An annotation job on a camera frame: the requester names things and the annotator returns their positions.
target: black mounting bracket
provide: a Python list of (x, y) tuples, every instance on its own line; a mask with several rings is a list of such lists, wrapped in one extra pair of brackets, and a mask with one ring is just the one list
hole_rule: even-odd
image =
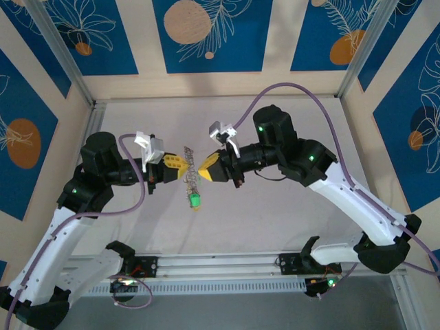
[[(326, 274), (326, 266), (314, 266), (310, 268), (303, 263), (303, 258), (299, 253), (282, 253), (278, 256), (276, 262), (280, 267), (281, 275), (311, 275), (311, 274)], [(339, 263), (332, 263), (328, 265), (334, 272), (341, 273), (342, 268)]]

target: blue wall panel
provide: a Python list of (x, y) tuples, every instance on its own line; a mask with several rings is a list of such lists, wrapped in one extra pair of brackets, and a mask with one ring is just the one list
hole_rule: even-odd
[(0, 210), (23, 220), (58, 119), (0, 50)]
[(379, 68), (392, 50), (394, 44), (396, 44), (397, 39), (404, 31), (411, 17), (413, 17), (421, 1), (422, 0), (401, 0), (397, 4), (394, 13), (388, 20), (388, 24), (377, 40), (359, 76), (357, 76), (364, 91), (366, 91), (372, 79), (379, 71)]
[(410, 209), (440, 197), (440, 25), (374, 111)]
[(166, 71), (259, 72), (272, 0), (153, 0)]

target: metal profile beam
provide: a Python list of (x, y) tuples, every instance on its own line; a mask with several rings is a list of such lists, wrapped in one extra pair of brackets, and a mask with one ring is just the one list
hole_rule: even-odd
[(367, 58), (370, 56), (378, 38), (380, 37), (382, 31), (384, 30), (391, 14), (394, 12), (399, 0), (378, 0), (381, 1), (377, 12), (371, 19), (371, 23), (366, 31), (362, 42), (360, 43), (349, 67), (346, 70), (344, 79), (339, 86), (336, 96), (338, 98), (343, 98), (344, 95), (349, 91), (351, 84), (358, 77), (360, 71), (362, 70)]
[(83, 75), (76, 65), (74, 58), (70, 54), (69, 49), (58, 33), (58, 30), (52, 22), (43, 3), (41, 3), (39, 0), (23, 0), (23, 3), (25, 4), (27, 12), (29, 12), (29, 15), (34, 20), (35, 25), (40, 30), (43, 38), (46, 40), (46, 43), (49, 45), (52, 53), (54, 53), (61, 67), (72, 83), (77, 86), (84, 101), (90, 106), (90, 109), (92, 109), (94, 106), (94, 100), (91, 96), (90, 90), (86, 86), (83, 80)]

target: beige circle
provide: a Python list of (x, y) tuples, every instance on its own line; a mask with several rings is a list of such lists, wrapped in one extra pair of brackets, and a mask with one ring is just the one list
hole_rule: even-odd
[(214, 53), (213, 53), (213, 52), (207, 52), (207, 53), (205, 54), (205, 58), (206, 58), (207, 60), (212, 60), (212, 59), (214, 58)]
[(327, 0), (311, 0), (311, 5), (315, 7), (320, 7), (326, 2)]
[(24, 7), (25, 6), (25, 4), (23, 3), (23, 0), (11, 0), (13, 3), (15, 3), (16, 5), (19, 5), (19, 6), (21, 6), (21, 7)]
[(192, 0), (180, 0), (165, 13), (166, 33), (176, 43), (198, 43), (211, 31), (211, 20), (206, 10)]

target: green object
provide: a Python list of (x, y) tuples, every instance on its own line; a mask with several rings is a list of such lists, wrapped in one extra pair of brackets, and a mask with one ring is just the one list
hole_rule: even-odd
[(200, 206), (200, 195), (199, 194), (191, 194), (190, 202), (193, 208), (198, 208)]

